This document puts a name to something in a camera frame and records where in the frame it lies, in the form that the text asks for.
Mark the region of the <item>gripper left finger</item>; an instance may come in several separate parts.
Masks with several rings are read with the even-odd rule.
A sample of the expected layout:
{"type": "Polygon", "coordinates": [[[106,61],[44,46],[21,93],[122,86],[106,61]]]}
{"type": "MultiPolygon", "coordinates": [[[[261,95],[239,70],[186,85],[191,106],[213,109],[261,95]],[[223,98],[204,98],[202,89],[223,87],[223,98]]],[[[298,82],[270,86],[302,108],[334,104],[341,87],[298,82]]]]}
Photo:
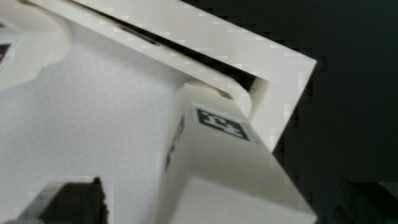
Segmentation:
{"type": "Polygon", "coordinates": [[[49,183],[14,224],[108,224],[108,208],[101,179],[49,183]]]}

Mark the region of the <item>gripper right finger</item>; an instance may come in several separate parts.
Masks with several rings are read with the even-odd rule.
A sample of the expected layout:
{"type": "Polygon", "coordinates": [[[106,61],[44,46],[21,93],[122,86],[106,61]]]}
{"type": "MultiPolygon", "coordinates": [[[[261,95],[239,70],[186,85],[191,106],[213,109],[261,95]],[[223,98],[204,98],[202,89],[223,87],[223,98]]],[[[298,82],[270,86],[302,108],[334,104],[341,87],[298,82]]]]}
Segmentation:
{"type": "Polygon", "coordinates": [[[342,182],[334,224],[398,224],[398,183],[342,182]]]}

